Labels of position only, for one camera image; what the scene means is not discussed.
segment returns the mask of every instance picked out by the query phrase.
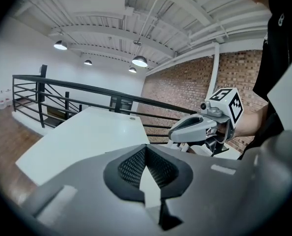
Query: metal railing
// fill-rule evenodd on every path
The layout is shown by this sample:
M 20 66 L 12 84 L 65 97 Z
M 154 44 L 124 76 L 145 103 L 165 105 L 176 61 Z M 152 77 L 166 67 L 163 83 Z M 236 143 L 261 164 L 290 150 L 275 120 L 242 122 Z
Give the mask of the metal railing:
M 21 83 L 21 84 L 16 84 L 15 80 L 23 80 L 23 81 L 29 81 L 29 83 Z M 23 87 L 25 85 L 35 85 L 34 89 Z M 48 89 L 45 88 L 45 86 L 49 86 L 50 89 L 52 89 L 57 95 L 53 94 L 50 92 Z M 85 102 L 77 99 L 72 99 L 69 97 L 69 92 L 65 92 L 65 97 L 62 96 L 57 90 L 55 90 L 52 86 L 58 86 L 58 87 L 63 87 L 63 88 L 68 88 L 68 89 L 77 89 L 77 90 L 82 90 L 86 92 L 91 92 L 91 93 L 97 93 L 101 95 L 107 95 L 111 97 L 116 97 L 116 105 L 115 107 L 110 107 L 110 106 L 104 106 L 100 104 L 95 104 L 91 102 Z M 21 92 L 32 92 L 33 94 L 24 96 L 19 93 Z M 15 99 L 15 96 L 20 97 L 21 99 L 27 100 L 28 102 L 21 103 L 18 99 Z M 50 99 L 51 101 L 54 101 L 56 104 L 58 104 L 60 107 L 56 107 L 53 105 L 48 105 L 45 103 L 45 97 L 47 99 Z M 89 85 L 84 85 L 84 84 L 78 84 L 74 82 L 67 82 L 67 81 L 59 81 L 59 80 L 52 80 L 52 79 L 47 79 L 42 76 L 35 76 L 35 75 L 13 75 L 13 107 L 14 111 L 19 111 L 22 114 L 32 118 L 33 120 L 36 120 L 41 123 L 41 126 L 44 128 L 45 125 L 55 128 L 56 126 L 48 123 L 47 121 L 44 120 L 44 116 L 53 119 L 57 123 L 62 123 L 66 121 L 70 115 L 75 115 L 79 113 L 82 110 L 82 105 L 88 105 L 92 107 L 97 107 L 97 108 L 102 108 L 102 109 L 108 109 L 109 111 L 114 111 L 116 113 L 126 113 L 126 114 L 134 114 L 134 115 L 139 115 L 139 116 L 146 116 L 146 117 L 152 117 L 152 118 L 161 118 L 161 119 L 167 119 L 167 120 L 173 120 L 173 121 L 178 121 L 179 119 L 177 118 L 172 118 L 172 117 L 166 117 L 166 116 L 158 116 L 158 115 L 153 115 L 153 114 L 148 114 L 148 113 L 140 113 L 140 112 L 134 112 L 130 110 L 125 110 L 121 109 L 121 100 L 130 100 L 132 102 L 138 102 L 138 103 L 143 103 L 155 107 L 160 107 L 164 109 L 169 109 L 169 110 L 174 110 L 186 114 L 195 114 L 196 112 L 193 110 L 189 110 L 186 108 L 174 106 L 171 104 L 167 104 L 164 102 L 156 101 L 156 100 L 151 100 L 151 99 L 146 99 L 138 96 L 133 96 L 129 95 L 126 93 L 121 93 L 118 91 L 113 91 L 105 88 L 98 88 L 94 86 L 89 86 Z M 29 106 L 27 106 L 28 103 L 36 103 L 38 104 L 38 110 L 33 109 Z M 58 118 L 49 114 L 46 114 L 42 112 L 42 106 L 50 107 L 53 109 L 56 109 L 60 112 L 64 112 L 64 118 Z M 22 111 L 20 107 L 27 108 L 35 113 L 39 114 L 39 119 L 32 117 L 31 115 L 27 114 L 26 112 Z M 161 128 L 161 129 L 170 129 L 170 126 L 162 126 L 162 125 L 152 125 L 152 124 L 143 124 L 144 127 L 151 127 L 151 128 Z M 168 134 L 147 134 L 149 137 L 168 137 Z M 163 142 L 153 142 L 152 144 L 162 144 Z

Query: ceiling light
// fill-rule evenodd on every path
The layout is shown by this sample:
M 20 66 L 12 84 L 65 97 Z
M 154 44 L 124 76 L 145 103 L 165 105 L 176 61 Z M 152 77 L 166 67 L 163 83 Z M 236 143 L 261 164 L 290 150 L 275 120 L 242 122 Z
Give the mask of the ceiling light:
M 92 65 L 91 61 L 88 60 L 88 59 L 84 62 L 84 64 L 85 64 L 85 65 Z
M 133 58 L 132 63 L 141 67 L 147 67 L 147 60 L 143 56 L 136 56 Z
M 136 69 L 135 68 L 133 68 L 133 67 L 131 67 L 130 69 L 128 69 L 130 72 L 132 72 L 132 73 L 136 73 Z
M 62 40 L 55 43 L 54 47 L 59 49 L 59 50 L 67 50 L 67 44 L 65 42 L 63 42 Z

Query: ceiling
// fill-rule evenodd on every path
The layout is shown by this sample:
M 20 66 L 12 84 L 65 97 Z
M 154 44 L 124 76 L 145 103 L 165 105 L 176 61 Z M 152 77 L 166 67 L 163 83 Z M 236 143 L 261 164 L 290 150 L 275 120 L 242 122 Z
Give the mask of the ceiling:
M 211 42 L 264 37 L 270 17 L 250 0 L 155 1 L 18 0 L 12 16 L 32 15 L 49 28 L 46 35 L 65 40 L 78 54 L 128 66 L 133 56 L 142 55 L 149 70 Z

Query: sticker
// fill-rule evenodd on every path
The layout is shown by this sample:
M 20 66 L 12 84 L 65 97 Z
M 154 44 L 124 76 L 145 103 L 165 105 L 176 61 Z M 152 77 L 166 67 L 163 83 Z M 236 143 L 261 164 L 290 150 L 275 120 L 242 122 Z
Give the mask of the sticker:
M 210 100 L 221 101 L 232 89 L 220 89 Z
M 241 101 L 239 99 L 238 93 L 235 94 L 232 101 L 230 102 L 229 109 L 230 109 L 230 112 L 233 116 L 234 123 L 236 124 L 236 121 L 239 119 L 239 117 L 243 111 L 242 104 L 241 104 Z

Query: red brick wall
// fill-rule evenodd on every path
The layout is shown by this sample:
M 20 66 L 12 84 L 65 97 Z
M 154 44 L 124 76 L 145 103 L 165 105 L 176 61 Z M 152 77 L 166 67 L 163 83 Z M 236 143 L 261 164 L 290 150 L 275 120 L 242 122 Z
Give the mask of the red brick wall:
M 247 51 L 221 54 L 216 89 L 236 87 L 239 90 L 245 112 L 255 112 L 267 104 L 253 93 L 252 89 L 258 76 L 261 63 L 261 51 Z M 154 99 L 176 106 L 199 110 L 205 100 L 213 58 L 204 57 L 149 75 L 145 79 L 142 97 Z M 185 114 L 139 104 L 138 112 L 181 118 Z M 141 117 L 143 123 L 171 126 L 175 121 L 159 118 Z M 167 129 L 145 128 L 146 133 L 167 134 Z M 228 144 L 242 152 L 252 137 L 235 138 Z M 152 142 L 167 141 L 168 138 L 150 137 Z

